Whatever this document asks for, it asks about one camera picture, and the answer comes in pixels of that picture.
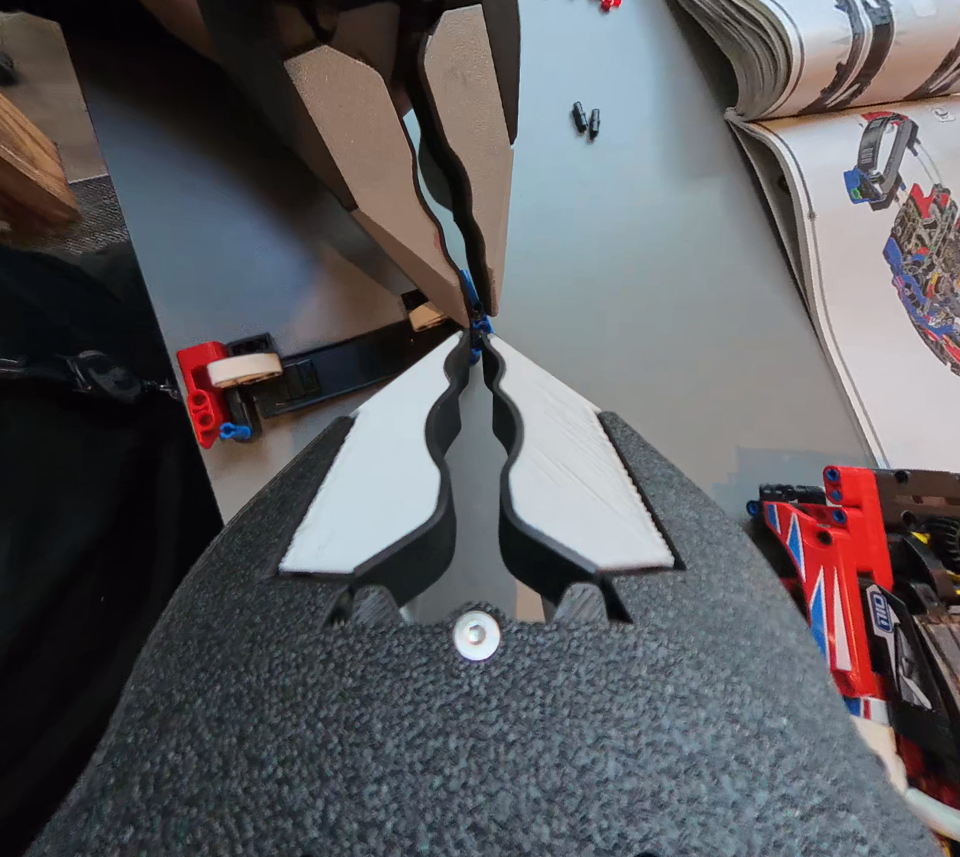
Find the red black toy car model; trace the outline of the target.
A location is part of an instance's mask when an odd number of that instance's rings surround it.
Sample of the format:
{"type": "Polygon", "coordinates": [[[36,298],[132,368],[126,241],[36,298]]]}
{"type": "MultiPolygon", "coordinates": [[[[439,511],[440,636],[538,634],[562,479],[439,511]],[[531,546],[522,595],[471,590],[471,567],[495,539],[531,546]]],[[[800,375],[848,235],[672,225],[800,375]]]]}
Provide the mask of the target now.
{"type": "Polygon", "coordinates": [[[747,511],[860,735],[958,855],[958,474],[829,465],[747,511]]]}

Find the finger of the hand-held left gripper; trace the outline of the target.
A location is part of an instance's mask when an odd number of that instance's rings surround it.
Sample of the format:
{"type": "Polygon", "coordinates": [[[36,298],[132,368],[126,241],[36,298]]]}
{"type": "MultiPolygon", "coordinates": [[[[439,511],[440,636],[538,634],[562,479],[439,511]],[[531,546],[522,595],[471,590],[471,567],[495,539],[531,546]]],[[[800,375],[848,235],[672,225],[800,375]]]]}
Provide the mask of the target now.
{"type": "Polygon", "coordinates": [[[284,69],[345,184],[345,208],[439,311],[469,327],[460,274],[417,188],[411,143],[381,74],[329,45],[284,69]]]}
{"type": "Polygon", "coordinates": [[[514,165],[494,46],[481,3],[445,9],[418,45],[415,82],[430,152],[449,195],[466,266],[499,314],[514,165]]]}

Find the wooden furniture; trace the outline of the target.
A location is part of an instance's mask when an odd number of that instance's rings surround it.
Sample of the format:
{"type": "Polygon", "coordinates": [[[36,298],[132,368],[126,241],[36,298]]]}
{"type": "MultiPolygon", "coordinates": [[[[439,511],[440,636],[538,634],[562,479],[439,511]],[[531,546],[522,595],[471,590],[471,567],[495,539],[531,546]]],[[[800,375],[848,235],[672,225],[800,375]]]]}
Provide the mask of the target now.
{"type": "Polygon", "coordinates": [[[1,224],[14,238],[58,237],[81,214],[55,144],[1,96],[1,224]]]}

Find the black red toy brick assembly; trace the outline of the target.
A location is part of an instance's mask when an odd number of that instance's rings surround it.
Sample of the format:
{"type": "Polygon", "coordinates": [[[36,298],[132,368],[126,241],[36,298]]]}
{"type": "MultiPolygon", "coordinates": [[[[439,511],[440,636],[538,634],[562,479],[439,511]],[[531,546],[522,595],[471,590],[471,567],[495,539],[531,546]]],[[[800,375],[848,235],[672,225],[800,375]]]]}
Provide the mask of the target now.
{"type": "Polygon", "coordinates": [[[252,443],[265,420],[391,381],[460,331],[417,289],[401,319],[364,334],[283,354],[270,333],[179,349],[176,363],[200,447],[252,443]]]}

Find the open instruction booklet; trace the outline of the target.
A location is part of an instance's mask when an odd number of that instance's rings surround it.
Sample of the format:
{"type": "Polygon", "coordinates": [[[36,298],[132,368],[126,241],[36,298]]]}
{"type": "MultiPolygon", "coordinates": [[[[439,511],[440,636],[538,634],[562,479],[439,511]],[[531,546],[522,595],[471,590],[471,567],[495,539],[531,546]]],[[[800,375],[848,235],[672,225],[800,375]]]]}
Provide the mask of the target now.
{"type": "Polygon", "coordinates": [[[958,471],[959,0],[678,0],[885,468],[958,471]]]}

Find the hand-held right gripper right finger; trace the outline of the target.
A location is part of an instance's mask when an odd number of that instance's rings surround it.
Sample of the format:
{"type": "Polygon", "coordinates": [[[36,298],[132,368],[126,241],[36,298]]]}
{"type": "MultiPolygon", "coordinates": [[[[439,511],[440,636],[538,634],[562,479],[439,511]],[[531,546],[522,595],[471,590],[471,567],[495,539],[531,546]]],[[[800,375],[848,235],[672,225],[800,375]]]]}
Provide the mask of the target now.
{"type": "Polygon", "coordinates": [[[674,551],[584,395],[511,347],[483,338],[492,428],[506,461],[499,550],[510,574],[557,609],[574,585],[621,609],[614,578],[674,569],[674,551]]]}

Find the blue toy brick pin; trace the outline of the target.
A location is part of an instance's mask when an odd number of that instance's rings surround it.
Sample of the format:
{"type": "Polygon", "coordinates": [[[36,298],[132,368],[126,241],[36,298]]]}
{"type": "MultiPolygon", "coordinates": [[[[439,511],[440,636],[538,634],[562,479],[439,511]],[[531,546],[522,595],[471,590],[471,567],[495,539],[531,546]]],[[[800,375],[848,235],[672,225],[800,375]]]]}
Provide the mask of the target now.
{"type": "Polygon", "coordinates": [[[493,335],[495,331],[485,306],[478,295],[470,271],[466,268],[460,268],[459,275],[469,321],[469,362],[471,366],[475,366],[482,359],[484,337],[493,335]]]}

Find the grey desk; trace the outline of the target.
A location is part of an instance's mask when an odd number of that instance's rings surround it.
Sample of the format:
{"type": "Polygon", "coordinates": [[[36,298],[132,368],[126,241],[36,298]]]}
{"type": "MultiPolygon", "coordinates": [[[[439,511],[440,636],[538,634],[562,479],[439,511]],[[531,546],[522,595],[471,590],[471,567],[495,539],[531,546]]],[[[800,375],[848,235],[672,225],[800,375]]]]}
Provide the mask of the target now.
{"type": "MultiPolygon", "coordinates": [[[[870,466],[751,165],[726,60],[672,0],[518,0],[496,334],[639,431],[737,522],[764,483],[870,466]],[[600,109],[595,141],[571,107],[600,109]]],[[[172,356],[392,323],[410,283],[234,85],[178,42],[65,34],[172,356]]]]}

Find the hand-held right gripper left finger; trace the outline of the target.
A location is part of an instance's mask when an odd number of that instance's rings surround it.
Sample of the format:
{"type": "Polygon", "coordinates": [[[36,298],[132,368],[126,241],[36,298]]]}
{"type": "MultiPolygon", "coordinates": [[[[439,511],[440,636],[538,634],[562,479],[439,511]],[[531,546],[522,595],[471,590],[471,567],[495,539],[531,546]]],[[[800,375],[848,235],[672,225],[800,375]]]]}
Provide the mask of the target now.
{"type": "Polygon", "coordinates": [[[460,331],[354,410],[280,575],[383,587],[401,607],[438,581],[455,550],[447,455],[469,379],[460,331]]]}

